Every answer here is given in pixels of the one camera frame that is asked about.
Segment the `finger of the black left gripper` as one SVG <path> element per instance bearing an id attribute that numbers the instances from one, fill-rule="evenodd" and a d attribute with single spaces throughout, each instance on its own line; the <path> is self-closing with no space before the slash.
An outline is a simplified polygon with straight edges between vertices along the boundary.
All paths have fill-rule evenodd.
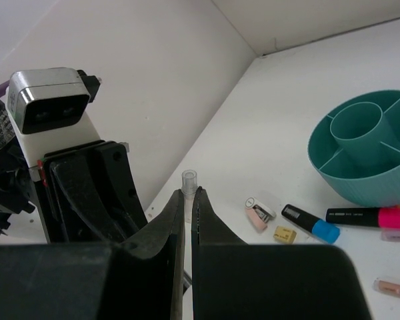
<path id="1" fill-rule="evenodd" d="M 79 218 L 102 241 L 120 243 L 124 234 L 110 218 L 82 156 L 54 161 L 50 169 L 66 200 Z"/>
<path id="2" fill-rule="evenodd" d="M 93 180 L 107 214 L 128 239 L 147 224 L 126 148 L 114 141 L 93 150 Z"/>

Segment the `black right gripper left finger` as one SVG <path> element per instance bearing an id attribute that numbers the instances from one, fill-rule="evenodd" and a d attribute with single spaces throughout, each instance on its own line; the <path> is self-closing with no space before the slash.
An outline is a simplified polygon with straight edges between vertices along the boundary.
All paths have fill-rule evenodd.
<path id="1" fill-rule="evenodd" d="M 183 205 L 122 243 L 0 245 L 0 319 L 180 319 Z"/>

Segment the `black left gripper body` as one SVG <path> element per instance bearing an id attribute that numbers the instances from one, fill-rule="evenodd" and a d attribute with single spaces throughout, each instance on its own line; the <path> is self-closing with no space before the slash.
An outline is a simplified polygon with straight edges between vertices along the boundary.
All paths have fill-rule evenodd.
<path id="1" fill-rule="evenodd" d="M 48 243 L 112 241 L 133 235 L 133 176 L 124 143 L 104 141 L 90 118 L 24 134 L 13 129 Z"/>

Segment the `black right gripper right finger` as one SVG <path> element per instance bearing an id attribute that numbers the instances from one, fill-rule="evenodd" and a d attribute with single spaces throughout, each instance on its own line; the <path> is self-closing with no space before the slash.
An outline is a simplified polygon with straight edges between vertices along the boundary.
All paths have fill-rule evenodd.
<path id="1" fill-rule="evenodd" d="M 195 319 L 370 319 L 350 258 L 332 245 L 250 245 L 198 188 L 191 225 Z"/>

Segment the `clear pen cap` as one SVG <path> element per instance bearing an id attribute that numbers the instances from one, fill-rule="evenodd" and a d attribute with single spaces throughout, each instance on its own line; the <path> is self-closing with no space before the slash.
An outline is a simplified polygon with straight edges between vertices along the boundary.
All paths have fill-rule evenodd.
<path id="1" fill-rule="evenodd" d="M 191 223 L 193 202 L 196 191 L 198 189 L 197 184 L 197 172 L 188 169 L 182 172 L 182 188 L 181 191 L 184 196 L 184 217 L 186 223 Z"/>

